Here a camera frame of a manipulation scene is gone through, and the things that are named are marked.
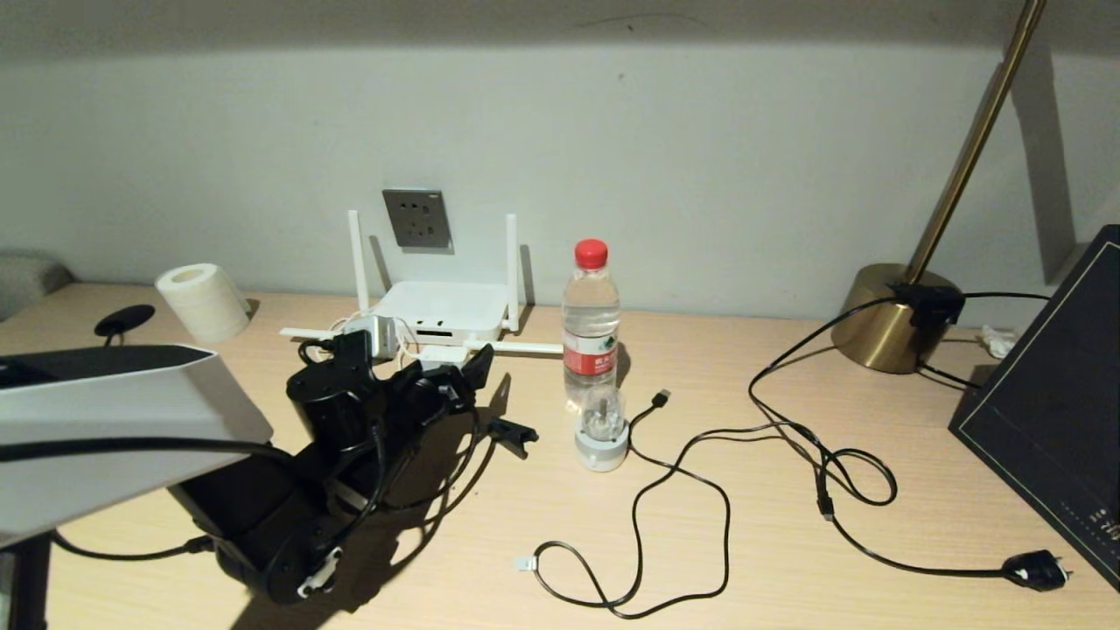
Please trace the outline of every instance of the gold desk lamp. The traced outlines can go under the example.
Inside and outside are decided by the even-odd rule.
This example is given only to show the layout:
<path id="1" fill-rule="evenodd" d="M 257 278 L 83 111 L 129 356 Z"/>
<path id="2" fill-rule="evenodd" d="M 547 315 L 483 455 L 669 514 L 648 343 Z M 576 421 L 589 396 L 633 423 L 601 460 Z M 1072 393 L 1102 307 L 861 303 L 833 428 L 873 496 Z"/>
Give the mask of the gold desk lamp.
<path id="1" fill-rule="evenodd" d="M 1023 61 L 1030 35 L 1038 25 L 1045 6 L 1045 0 L 1027 0 L 1024 4 L 1015 35 L 1004 56 L 1004 63 L 996 72 L 995 81 L 980 105 L 972 129 L 964 140 L 961 156 L 949 176 L 945 191 L 933 211 L 933 216 L 930 217 L 930 223 L 917 243 L 917 249 L 914 250 L 909 265 L 886 262 L 860 269 L 841 313 L 874 299 L 894 296 L 893 285 L 921 284 L 956 289 L 953 282 L 927 271 L 926 266 L 933 258 L 933 250 L 937 247 L 937 241 L 941 240 L 941 234 L 944 233 L 953 210 L 956 209 L 956 202 L 964 192 L 969 176 L 972 175 L 972 168 L 980 158 L 1004 99 L 1010 91 L 1015 71 Z M 868 307 L 837 324 L 832 328 L 832 343 L 846 356 L 872 370 L 909 374 L 917 371 L 918 364 L 928 359 L 949 330 L 948 322 L 915 326 L 911 323 L 913 315 L 914 308 L 908 304 L 884 303 Z"/>

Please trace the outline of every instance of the wall outlet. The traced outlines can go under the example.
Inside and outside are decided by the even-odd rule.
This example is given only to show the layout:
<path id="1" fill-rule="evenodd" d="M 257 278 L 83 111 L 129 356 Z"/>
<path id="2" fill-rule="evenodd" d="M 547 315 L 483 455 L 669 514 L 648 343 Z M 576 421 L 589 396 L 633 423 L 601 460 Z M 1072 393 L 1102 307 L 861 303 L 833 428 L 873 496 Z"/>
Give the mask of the wall outlet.
<path id="1" fill-rule="evenodd" d="M 402 248 L 451 247 L 451 226 L 439 191 L 382 191 L 396 244 Z"/>

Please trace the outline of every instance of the red bottle cap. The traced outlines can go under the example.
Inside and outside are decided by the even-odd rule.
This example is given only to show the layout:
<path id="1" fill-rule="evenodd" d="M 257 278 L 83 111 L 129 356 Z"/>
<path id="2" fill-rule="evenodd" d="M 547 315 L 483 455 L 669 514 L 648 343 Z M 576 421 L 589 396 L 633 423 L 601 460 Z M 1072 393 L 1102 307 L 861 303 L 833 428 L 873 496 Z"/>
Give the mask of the red bottle cap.
<path id="1" fill-rule="evenodd" d="M 576 266 L 588 271 L 607 266 L 607 243 L 599 239 L 584 239 L 576 243 Z"/>

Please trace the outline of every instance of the wooden desk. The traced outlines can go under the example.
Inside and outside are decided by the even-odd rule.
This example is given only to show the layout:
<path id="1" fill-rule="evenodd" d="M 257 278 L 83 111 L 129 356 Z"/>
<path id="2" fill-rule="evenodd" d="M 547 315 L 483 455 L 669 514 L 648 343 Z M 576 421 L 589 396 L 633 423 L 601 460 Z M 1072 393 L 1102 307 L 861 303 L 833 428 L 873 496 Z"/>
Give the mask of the wooden desk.
<path id="1" fill-rule="evenodd" d="M 284 325 L 324 326 L 353 309 L 353 298 L 254 294 L 260 309 L 240 336 L 213 344 L 276 427 L 276 443 L 307 443 L 284 397 L 300 365 Z M 74 285 L 0 324 L 0 354 L 97 343 L 103 315 L 134 303 L 158 308 L 129 343 L 193 343 L 151 288 Z M 624 339 L 632 369 L 623 386 L 628 408 L 643 408 L 662 388 L 670 404 L 637 429 L 652 456 L 675 456 L 703 429 L 760 424 L 748 401 L 748 379 L 808 334 L 809 322 L 626 313 Z M 554 308 L 534 308 L 521 339 L 554 341 Z M 968 339 L 963 331 L 951 339 Z M 816 348 L 823 348 L 821 342 Z M 986 362 L 971 343 L 944 343 L 944 370 L 968 374 Z M 629 585 L 634 492 L 662 473 L 637 458 L 609 474 L 577 462 L 562 415 L 561 363 L 500 356 L 489 388 L 512 374 L 506 417 L 536 428 L 528 461 L 498 448 L 472 495 L 448 516 L 430 544 L 353 614 L 315 600 L 282 611 L 255 610 L 239 621 L 246 590 L 226 577 L 209 554 L 149 563 L 88 560 L 56 549 L 50 572 L 53 630 L 72 628 L 618 628 L 603 610 L 561 603 L 529 573 L 513 569 L 543 540 L 579 548 L 608 594 Z M 715 600 L 688 602 L 646 620 L 645 628 L 992 628 L 1016 630 L 1117 628 L 1120 597 L 1052 530 L 946 430 L 959 392 L 920 376 L 886 376 L 825 352 L 767 378 L 760 393 L 808 424 L 832 448 L 876 453 L 900 484 L 887 508 L 862 506 L 832 492 L 847 528 L 893 558 L 927 566 L 997 567 L 1004 558 L 1049 548 L 1076 576 L 1063 590 L 1035 593 L 1002 580 L 926 577 L 883 566 L 859 554 L 821 519 L 809 465 L 780 441 L 706 443 L 687 466 L 727 490 L 732 501 L 731 577 Z M 489 391 L 479 398 L 484 404 Z M 883 482 L 867 471 L 869 489 Z M 647 495 L 640 510 L 646 573 L 629 609 L 719 583 L 721 503 L 715 492 L 674 479 Z M 162 491 L 67 525 L 78 545 L 140 553 L 196 536 L 186 512 Z M 420 538 L 405 531 L 394 557 Z M 362 558 L 348 557 L 347 562 Z M 557 587 L 590 599 L 573 559 L 547 553 L 542 566 Z"/>

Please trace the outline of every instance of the plastic water bottle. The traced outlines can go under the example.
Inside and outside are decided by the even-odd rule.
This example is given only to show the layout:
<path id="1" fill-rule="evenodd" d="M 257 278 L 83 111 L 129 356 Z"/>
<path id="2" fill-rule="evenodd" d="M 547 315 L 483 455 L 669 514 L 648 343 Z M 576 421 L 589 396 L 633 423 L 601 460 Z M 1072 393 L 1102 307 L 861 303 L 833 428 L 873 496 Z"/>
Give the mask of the plastic water bottle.
<path id="1" fill-rule="evenodd" d="M 618 288 L 607 270 L 607 243 L 580 241 L 576 244 L 576 270 L 563 291 L 563 381 L 570 413 L 579 414 L 588 396 L 603 392 L 603 386 L 615 387 L 618 311 Z M 614 439 L 622 430 L 622 420 L 617 424 L 596 430 L 604 435 L 595 438 Z"/>

